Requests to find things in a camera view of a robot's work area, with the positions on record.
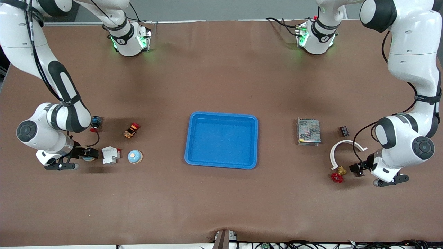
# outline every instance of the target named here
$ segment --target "table surface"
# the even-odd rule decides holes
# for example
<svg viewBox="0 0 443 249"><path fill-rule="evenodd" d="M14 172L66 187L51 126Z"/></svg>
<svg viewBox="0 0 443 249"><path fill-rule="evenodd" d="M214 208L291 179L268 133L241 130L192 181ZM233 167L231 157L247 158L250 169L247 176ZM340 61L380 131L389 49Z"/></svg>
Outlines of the table surface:
<svg viewBox="0 0 443 249"><path fill-rule="evenodd" d="M208 242L220 229L244 241L441 241L443 133L436 155L403 173L410 181L375 188L373 176L330 179L329 151L342 140L413 101L387 70L382 34L345 21L334 46L314 56L297 49L284 27L267 22L160 24L152 51L125 58L100 26L47 27L53 53L84 103L105 118L96 148L122 149L112 166L79 161L77 171L46 171L17 125L55 101L40 79L11 68L0 97L0 245ZM188 165L189 116L243 113L259 120L253 170ZM317 147L297 145L295 120L320 120ZM123 136L132 122L142 127ZM75 134L93 143L91 132ZM366 156L380 145L369 131ZM130 164L130 150L144 159ZM336 153L356 162L351 146Z"/></svg>

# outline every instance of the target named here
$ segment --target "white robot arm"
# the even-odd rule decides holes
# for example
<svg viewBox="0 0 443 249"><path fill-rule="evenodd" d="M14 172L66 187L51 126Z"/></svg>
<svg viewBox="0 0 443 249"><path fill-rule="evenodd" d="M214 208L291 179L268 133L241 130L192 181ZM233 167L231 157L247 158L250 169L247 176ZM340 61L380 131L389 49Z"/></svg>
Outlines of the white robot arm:
<svg viewBox="0 0 443 249"><path fill-rule="evenodd" d="M309 19L296 30L297 44L311 54L325 53L334 41L338 26L345 15L347 4L364 0L315 0L319 6L316 20Z"/></svg>
<svg viewBox="0 0 443 249"><path fill-rule="evenodd" d="M298 44L307 52L322 54L332 45L335 31L343 18L343 5L361 3L362 24L378 32L390 30L392 43L388 69L396 78L410 82L415 103L409 113L381 118L375 133L382 149L366 161L350 166L352 172L370 170L379 180L377 187L408 180L399 174L404 167L430 159L435 148L430 138L436 133L441 97L440 71L436 55L442 19L437 12L440 0L316 0L320 13L298 30Z"/></svg>
<svg viewBox="0 0 443 249"><path fill-rule="evenodd" d="M114 48L123 56L134 56L148 51L151 30L137 22L128 20L123 9L129 6L129 0L74 0L88 9L103 23L114 44Z"/></svg>
<svg viewBox="0 0 443 249"><path fill-rule="evenodd" d="M117 45L122 55L133 56L147 49L148 37L139 37L146 29L129 22L122 11L128 6L128 0L100 0L99 3L101 5L95 4L95 8L109 15L109 19L103 18L103 21L107 21L105 26L111 36L122 40ZM97 150L83 148L63 133L84 131L91 122L91 115L67 69L51 52L42 31L43 16L67 15L71 7L71 0L0 0L0 44L4 53L15 67L42 79L60 101L59 104L41 104L16 132L22 143L38 150L36 156L46 169L76 169L76 163L69 163L71 158L98 157Z"/></svg>

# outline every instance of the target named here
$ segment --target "blue and white toy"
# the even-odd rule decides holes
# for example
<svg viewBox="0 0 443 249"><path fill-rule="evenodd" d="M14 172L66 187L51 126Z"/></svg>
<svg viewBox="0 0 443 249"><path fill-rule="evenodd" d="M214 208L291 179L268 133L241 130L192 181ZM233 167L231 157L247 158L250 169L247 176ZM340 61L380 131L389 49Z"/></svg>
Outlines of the blue and white toy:
<svg viewBox="0 0 443 249"><path fill-rule="evenodd" d="M138 150L133 150L128 154L128 160L130 163L136 164L143 159L143 154Z"/></svg>

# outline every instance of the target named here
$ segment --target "metal mesh box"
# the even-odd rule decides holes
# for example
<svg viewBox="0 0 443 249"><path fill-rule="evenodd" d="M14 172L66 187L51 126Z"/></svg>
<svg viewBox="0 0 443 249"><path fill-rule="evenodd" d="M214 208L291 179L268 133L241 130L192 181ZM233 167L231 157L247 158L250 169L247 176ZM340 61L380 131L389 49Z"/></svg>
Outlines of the metal mesh box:
<svg viewBox="0 0 443 249"><path fill-rule="evenodd" d="M318 145L321 143L320 122L315 119L297 119L297 139L301 145Z"/></svg>

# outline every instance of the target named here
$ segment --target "white bracket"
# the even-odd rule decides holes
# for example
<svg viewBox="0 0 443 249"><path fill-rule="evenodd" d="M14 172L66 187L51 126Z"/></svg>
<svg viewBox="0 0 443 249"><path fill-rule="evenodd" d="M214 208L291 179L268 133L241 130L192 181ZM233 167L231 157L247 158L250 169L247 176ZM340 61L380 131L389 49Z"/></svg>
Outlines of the white bracket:
<svg viewBox="0 0 443 249"><path fill-rule="evenodd" d="M337 169L338 168L338 164L337 164L337 162L335 161L335 149L339 146L339 145L341 145L341 144L353 144L354 142L353 141L351 141L351 140L343 140L343 141L340 141L340 142L338 142L338 143L336 143L333 147L332 147L332 149L331 149L331 153L329 154L329 158L330 158L330 160L331 160L331 163L332 163L332 168L331 168L331 170L335 170L335 169ZM359 151L361 151L361 152L363 152L363 151L365 151L365 150L367 150L368 148L363 148L361 145L359 145L357 142L355 143L355 148L357 148Z"/></svg>

